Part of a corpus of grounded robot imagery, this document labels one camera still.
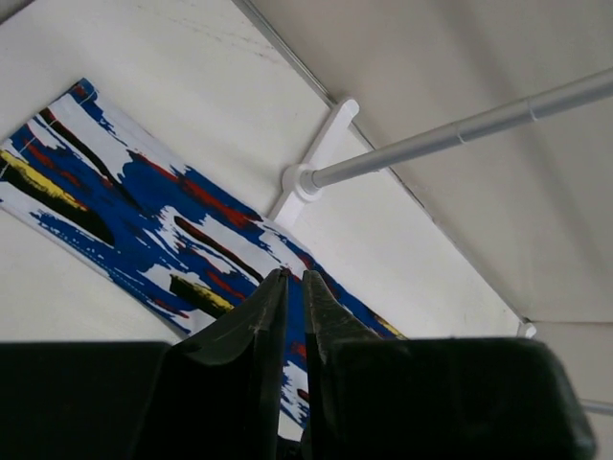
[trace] red paint stroke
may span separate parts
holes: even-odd
[[[81,97],[85,97],[85,95],[87,94],[87,93],[85,92],[85,88],[83,88],[83,87],[82,87],[80,84],[76,84],[76,85],[73,87],[73,91],[74,91],[75,93],[77,93],[77,95],[78,95],[78,96],[81,96]]]
[[[297,274],[295,274],[295,273],[291,274],[291,279],[294,280],[294,282],[296,282],[298,284],[301,284],[302,281],[303,281],[302,278],[300,276],[298,276]]]
[[[313,267],[313,260],[307,254],[299,254],[298,258],[303,261],[307,270],[311,270]]]
[[[73,197],[73,199],[75,200],[75,202],[81,206],[85,211],[89,211],[89,206],[87,206],[85,203],[83,203],[80,199],[76,199],[75,197]]]
[[[73,147],[79,151],[82,155],[84,155],[91,163],[98,169],[99,173],[106,176],[106,178],[113,184],[113,187],[117,189],[117,191],[124,197],[125,201],[130,203],[139,211],[142,211],[141,206],[138,202],[132,197],[127,188],[122,184],[119,180],[113,177],[111,171],[106,167],[104,162],[98,157],[94,151],[92,151],[89,147],[87,147],[81,139],[79,139],[70,129],[68,129],[65,125],[59,122],[53,112],[47,108],[43,108],[38,115],[42,118],[45,123],[49,126],[49,129],[56,132],[58,135],[66,139],[69,143],[73,145]]]
[[[81,188],[81,183],[80,181],[74,177],[71,173],[67,172],[67,171],[61,171],[56,164],[54,163],[54,161],[49,158],[47,155],[45,155],[42,151],[40,151],[39,149],[36,148],[36,146],[34,145],[34,143],[30,143],[28,144],[28,140],[27,139],[21,139],[21,141],[28,146],[28,151],[34,156],[34,158],[36,158],[36,160],[38,160],[43,166],[45,166],[46,168],[49,168],[52,171],[56,171],[59,172],[59,175],[61,175],[62,177],[68,179],[70,182],[72,182],[73,185]]]
[[[59,172],[59,175],[61,175],[62,177],[67,178],[68,180],[70,180],[73,183],[74,186],[81,188],[80,181],[76,177],[74,177],[72,174],[70,174],[69,172],[61,171],[61,172]]]
[[[34,155],[34,158],[36,158],[44,166],[51,170],[54,170],[56,168],[56,165],[54,164],[53,160],[44,153],[42,153],[39,149],[37,149],[32,142],[28,141],[28,139],[22,138],[21,142],[23,142],[24,145],[27,146],[30,153]]]
[[[252,220],[244,215],[242,212],[237,211],[219,201],[217,198],[198,187],[190,179],[182,177],[181,184],[183,191],[207,206],[216,208],[224,217],[230,220],[235,226],[243,228],[249,224],[252,224]]]
[[[151,160],[149,160],[147,157],[145,157],[142,153],[138,153],[136,151],[132,151],[132,150],[128,150],[130,156],[137,160],[137,161],[142,161],[143,163],[147,163],[147,165],[149,165],[150,167],[152,167],[154,170],[158,171],[160,174],[162,174],[166,179],[171,180],[172,182],[178,182],[179,178],[174,175],[172,172],[166,171],[164,168],[162,168],[161,166],[156,165],[155,163],[153,163]]]
[[[298,396],[308,403],[308,393],[302,388],[298,388]]]
[[[234,295],[240,300],[245,300],[245,296],[243,294],[241,294],[240,292],[236,292],[235,290],[232,289],[232,287],[230,287],[229,285],[221,281],[221,279],[217,275],[215,275],[213,271],[207,270],[207,275],[213,280],[213,282],[216,285],[218,285],[220,288],[222,288],[226,292],[231,293],[232,295]]]
[[[304,343],[295,340],[291,342],[290,353],[299,355],[304,362],[307,362],[307,347]]]
[[[187,314],[185,314],[185,312],[176,309],[175,307],[171,307],[169,304],[167,304],[166,302],[164,302],[163,300],[160,299],[153,299],[153,302],[155,303],[155,305],[157,305],[158,307],[161,307],[162,309],[169,311],[170,313],[173,314],[178,314],[179,316],[181,316],[182,318],[189,318],[189,316]]]

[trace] curtain rod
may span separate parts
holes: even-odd
[[[613,417],[613,403],[611,402],[600,402],[591,400],[580,400],[580,402],[581,406],[583,407],[583,410],[586,412]]]
[[[507,103],[381,149],[315,171],[304,171],[300,182],[316,193],[328,185],[372,173],[396,163],[446,150],[469,141],[556,115],[613,96],[613,68],[537,95]]]

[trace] abstract painting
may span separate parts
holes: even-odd
[[[283,229],[185,165],[88,80],[0,146],[0,207],[185,335],[239,305],[271,269],[289,269],[282,408],[302,426],[305,269],[320,271],[366,326],[397,334]]]

